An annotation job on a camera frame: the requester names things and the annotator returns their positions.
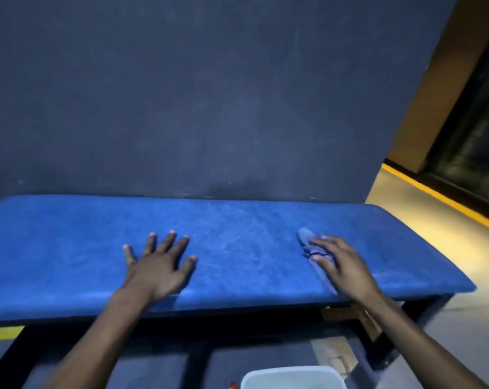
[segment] left hand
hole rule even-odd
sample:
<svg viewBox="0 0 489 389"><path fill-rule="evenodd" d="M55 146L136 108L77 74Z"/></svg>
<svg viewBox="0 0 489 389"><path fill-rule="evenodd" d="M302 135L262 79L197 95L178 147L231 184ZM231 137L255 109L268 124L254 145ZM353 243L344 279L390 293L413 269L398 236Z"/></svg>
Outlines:
<svg viewBox="0 0 489 389"><path fill-rule="evenodd" d="M140 260L137 260L131 246L124 245L127 275L122 289L142 294L147 304L178 291L192 274L198 261L192 255L176 270L176 262L187 248L188 236L174 244L176 233L171 231L158 246L156 239L155 233L149 235Z"/></svg>

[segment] yellow floor stripe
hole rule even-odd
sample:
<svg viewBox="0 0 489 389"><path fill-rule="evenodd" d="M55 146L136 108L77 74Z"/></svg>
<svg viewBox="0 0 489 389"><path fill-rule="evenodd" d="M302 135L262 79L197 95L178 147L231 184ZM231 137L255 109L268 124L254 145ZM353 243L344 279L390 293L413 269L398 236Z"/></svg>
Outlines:
<svg viewBox="0 0 489 389"><path fill-rule="evenodd" d="M10 326L6 328L0 328L0 340L15 339L18 334L23 330L24 326Z"/></svg>
<svg viewBox="0 0 489 389"><path fill-rule="evenodd" d="M438 199L441 202L446 203L448 206L451 206L452 208L458 210L461 213L464 213L467 215L469 218L472 218L473 220L480 222L482 225L485 225L487 228L489 228L489 219L486 217L478 214L477 212L468 209L467 207L461 205L458 202L453 201L452 199L438 193L435 190L432 190L431 188L416 182L414 179L411 177L408 177L407 175L404 175L403 173L397 171L396 169L383 164L381 166L382 169L385 169L387 172L392 173L393 175L399 177L400 179L404 180L407 183L412 184L414 187L420 189L421 191L424 191L434 198ZM13 338L16 338L17 335L21 332L23 329L22 326L15 326L15 327L7 327L7 328L0 328L0 340L10 340Z"/></svg>
<svg viewBox="0 0 489 389"><path fill-rule="evenodd" d="M451 206L455 210L458 210L459 212L467 215L469 218L472 218L476 222L480 222L482 225L486 226L489 228L489 219L482 216L481 214L475 212L474 210L468 209L466 206L461 205L459 202L455 202L453 199L448 198L447 196L442 195L441 193L432 190L431 188L416 182L414 179L411 177L408 177L407 175L399 172L398 170L383 164L381 165L381 169L385 169L387 172L392 173L393 175L399 177L400 179L404 180L407 183L412 184L414 187L420 189L421 191L426 192L427 194L430 194L434 198L438 199L441 202L446 203L448 206Z"/></svg>

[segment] right hand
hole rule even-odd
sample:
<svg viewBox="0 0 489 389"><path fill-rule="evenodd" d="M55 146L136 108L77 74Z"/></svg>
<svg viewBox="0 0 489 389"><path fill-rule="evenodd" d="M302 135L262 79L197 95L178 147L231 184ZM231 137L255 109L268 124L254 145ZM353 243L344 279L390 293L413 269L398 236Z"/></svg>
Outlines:
<svg viewBox="0 0 489 389"><path fill-rule="evenodd" d="M310 259L326 272L339 292L363 306L369 304L373 298L383 296L363 258L342 238L323 235L321 239L311 239L309 242L335 256L337 267L321 255L312 255Z"/></svg>

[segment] forearm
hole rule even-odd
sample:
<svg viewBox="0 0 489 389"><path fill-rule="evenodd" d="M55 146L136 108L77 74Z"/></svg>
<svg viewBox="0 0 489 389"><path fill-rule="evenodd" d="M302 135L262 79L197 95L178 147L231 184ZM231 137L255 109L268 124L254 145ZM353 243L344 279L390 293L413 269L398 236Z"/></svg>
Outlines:
<svg viewBox="0 0 489 389"><path fill-rule="evenodd" d="M125 290L115 292L44 388L105 387L125 340L146 306L147 300L137 294Z"/></svg>
<svg viewBox="0 0 489 389"><path fill-rule="evenodd" d="M404 314L395 302L375 295L364 308L389 336L425 389L488 388Z"/></svg>

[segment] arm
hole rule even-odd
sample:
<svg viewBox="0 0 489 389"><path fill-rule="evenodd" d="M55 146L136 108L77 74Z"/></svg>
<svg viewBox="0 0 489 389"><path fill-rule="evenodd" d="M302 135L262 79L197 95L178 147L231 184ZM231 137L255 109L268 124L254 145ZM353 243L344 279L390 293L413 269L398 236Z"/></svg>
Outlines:
<svg viewBox="0 0 489 389"><path fill-rule="evenodd" d="M311 242L334 254L337 267L322 256L312 255L311 259L327 273L340 292L369 312L399 349L424 388L488 388L480 378L417 327L394 301L384 296L354 248L334 236L323 236Z"/></svg>
<svg viewBox="0 0 489 389"><path fill-rule="evenodd" d="M184 237L173 245L175 238L171 231L156 246L156 235L151 233L139 261L132 248L124 246L128 268L122 288L111 296L104 311L67 354L45 389L106 386L125 340L144 311L178 291L196 266L197 258L191 256L179 270L174 270L189 241Z"/></svg>

